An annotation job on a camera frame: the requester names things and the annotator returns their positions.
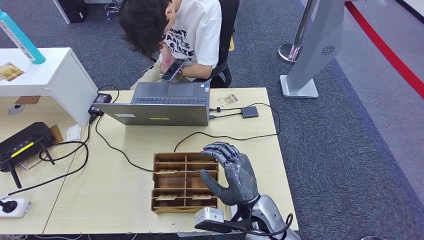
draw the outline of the black router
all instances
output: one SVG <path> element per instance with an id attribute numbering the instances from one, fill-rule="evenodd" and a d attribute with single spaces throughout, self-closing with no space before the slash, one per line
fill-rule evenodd
<path id="1" fill-rule="evenodd" d="M 44 122 L 34 122 L 0 143 L 0 171 L 10 172 L 17 188 L 22 188 L 15 165 L 38 154 L 41 150 L 45 152 L 51 164 L 55 165 L 47 150 L 54 141 L 55 137 Z"/>

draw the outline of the dark hair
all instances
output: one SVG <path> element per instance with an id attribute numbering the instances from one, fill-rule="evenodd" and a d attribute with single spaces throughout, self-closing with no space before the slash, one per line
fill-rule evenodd
<path id="1" fill-rule="evenodd" d="M 133 51 L 146 57 L 161 48 L 168 24 L 165 10 L 172 0 L 127 0 L 120 9 L 119 24 L 123 38 Z"/>

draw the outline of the wooden compartment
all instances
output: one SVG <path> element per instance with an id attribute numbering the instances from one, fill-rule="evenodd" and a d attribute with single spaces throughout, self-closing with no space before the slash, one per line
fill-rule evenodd
<path id="1" fill-rule="evenodd" d="M 156 213 L 195 213 L 218 207 L 218 198 L 200 177 L 205 169 L 218 181 L 219 166 L 213 157 L 198 152 L 156 153 L 153 158 L 151 210 Z"/>

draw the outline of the touchpad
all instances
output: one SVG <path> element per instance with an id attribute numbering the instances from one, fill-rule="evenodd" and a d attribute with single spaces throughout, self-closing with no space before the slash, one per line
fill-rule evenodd
<path id="1" fill-rule="evenodd" d="M 193 84 L 170 84 L 168 96 L 193 96 Z"/>

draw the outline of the white paper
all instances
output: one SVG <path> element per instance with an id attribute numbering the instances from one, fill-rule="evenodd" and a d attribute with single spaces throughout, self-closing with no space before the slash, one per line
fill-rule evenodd
<path id="1" fill-rule="evenodd" d="M 66 130 L 66 141 L 75 141 L 81 138 L 81 126 L 75 124 Z"/>

